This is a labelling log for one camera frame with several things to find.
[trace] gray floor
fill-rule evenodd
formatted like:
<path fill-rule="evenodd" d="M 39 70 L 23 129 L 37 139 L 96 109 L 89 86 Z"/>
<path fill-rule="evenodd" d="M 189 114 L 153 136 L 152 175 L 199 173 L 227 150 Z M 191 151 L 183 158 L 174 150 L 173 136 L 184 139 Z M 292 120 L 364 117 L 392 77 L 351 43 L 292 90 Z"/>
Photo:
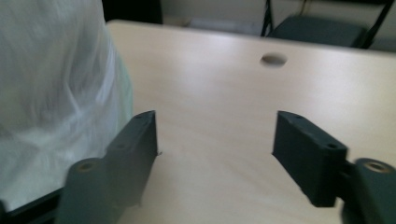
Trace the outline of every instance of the gray floor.
<path fill-rule="evenodd" d="M 241 35 L 260 36 L 262 32 L 262 24 L 253 22 L 215 21 L 193 18 L 184 21 L 183 26 L 193 29 L 220 31 Z M 370 49 L 396 53 L 396 37 L 376 38 Z"/>

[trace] wooden table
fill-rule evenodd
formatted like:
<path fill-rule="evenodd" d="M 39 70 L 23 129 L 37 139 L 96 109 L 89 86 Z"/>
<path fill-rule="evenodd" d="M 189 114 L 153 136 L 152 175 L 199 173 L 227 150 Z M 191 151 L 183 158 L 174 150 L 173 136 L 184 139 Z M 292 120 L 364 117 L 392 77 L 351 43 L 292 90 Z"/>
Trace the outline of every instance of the wooden table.
<path fill-rule="evenodd" d="M 349 146 L 348 159 L 396 165 L 396 57 L 113 22 L 134 113 L 157 111 L 159 149 L 141 208 L 120 223 L 340 223 L 271 155 L 276 111 L 300 114 Z M 261 63 L 268 53 L 285 65 Z"/>

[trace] light wood tabletop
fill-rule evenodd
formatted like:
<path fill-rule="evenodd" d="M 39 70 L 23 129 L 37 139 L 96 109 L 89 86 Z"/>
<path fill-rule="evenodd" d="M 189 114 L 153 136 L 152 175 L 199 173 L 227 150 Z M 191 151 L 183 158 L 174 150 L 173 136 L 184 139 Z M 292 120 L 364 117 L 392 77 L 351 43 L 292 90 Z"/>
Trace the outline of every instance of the light wood tabletop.
<path fill-rule="evenodd" d="M 396 57 L 133 22 L 111 22 L 134 113 L 157 111 L 142 207 L 120 223 L 341 223 L 316 208 L 271 155 L 276 111 L 310 119 L 348 159 L 396 165 Z M 283 66 L 261 62 L 276 53 Z"/>

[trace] translucent bag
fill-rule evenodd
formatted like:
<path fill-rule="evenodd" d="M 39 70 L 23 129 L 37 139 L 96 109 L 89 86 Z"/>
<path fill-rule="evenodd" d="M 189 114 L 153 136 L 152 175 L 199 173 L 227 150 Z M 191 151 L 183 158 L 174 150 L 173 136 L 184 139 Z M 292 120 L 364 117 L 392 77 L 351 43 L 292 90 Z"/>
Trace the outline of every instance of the translucent bag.
<path fill-rule="evenodd" d="M 7 210 L 102 157 L 132 88 L 98 0 L 0 1 L 0 199 Z"/>

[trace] black object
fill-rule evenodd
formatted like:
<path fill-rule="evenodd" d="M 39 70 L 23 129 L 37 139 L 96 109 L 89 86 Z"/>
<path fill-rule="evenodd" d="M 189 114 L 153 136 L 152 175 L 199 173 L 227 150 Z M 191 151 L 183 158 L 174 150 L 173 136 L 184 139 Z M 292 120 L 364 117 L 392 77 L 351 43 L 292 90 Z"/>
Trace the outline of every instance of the black object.
<path fill-rule="evenodd" d="M 161 0 L 102 0 L 105 21 L 125 20 L 163 24 Z"/>
<path fill-rule="evenodd" d="M 343 199 L 344 223 L 396 223 L 395 169 L 371 159 L 349 163 L 347 147 L 309 120 L 279 111 L 273 155 L 314 206 Z"/>
<path fill-rule="evenodd" d="M 386 18 L 394 0 L 318 0 L 383 6 L 371 28 L 326 18 L 295 15 L 286 18 L 275 29 L 271 13 L 271 0 L 266 0 L 262 36 L 303 41 L 341 47 L 368 49 Z"/>
<path fill-rule="evenodd" d="M 116 223 L 125 207 L 140 204 L 157 155 L 155 112 L 137 115 L 102 159 L 71 166 L 62 189 L 8 213 L 0 203 L 0 223 Z"/>

